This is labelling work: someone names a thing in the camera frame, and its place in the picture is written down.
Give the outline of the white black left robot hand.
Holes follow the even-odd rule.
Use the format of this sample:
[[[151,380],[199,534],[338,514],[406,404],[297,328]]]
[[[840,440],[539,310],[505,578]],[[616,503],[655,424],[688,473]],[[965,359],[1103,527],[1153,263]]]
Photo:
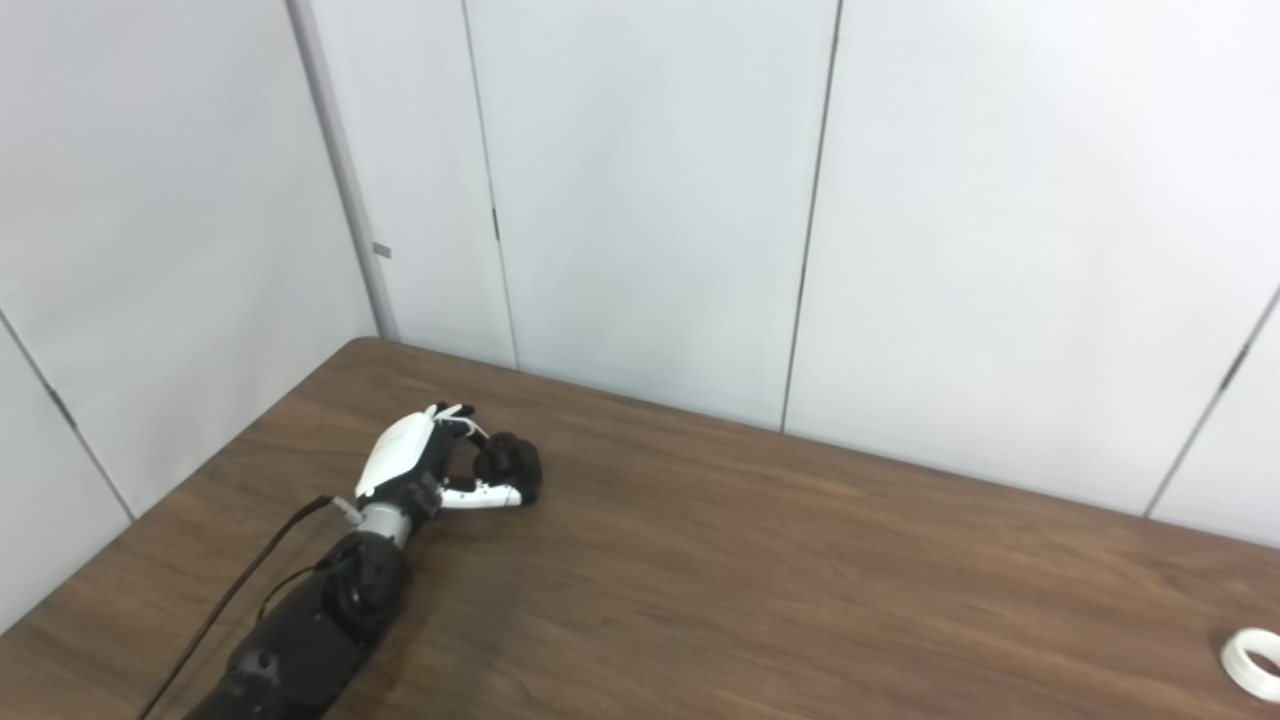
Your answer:
[[[372,506],[396,510],[416,527],[439,510],[486,510],[534,505],[541,493],[536,450],[511,433],[492,434],[466,404],[433,404],[381,433],[355,488],[361,515]],[[451,478],[456,446],[477,455],[471,477]]]

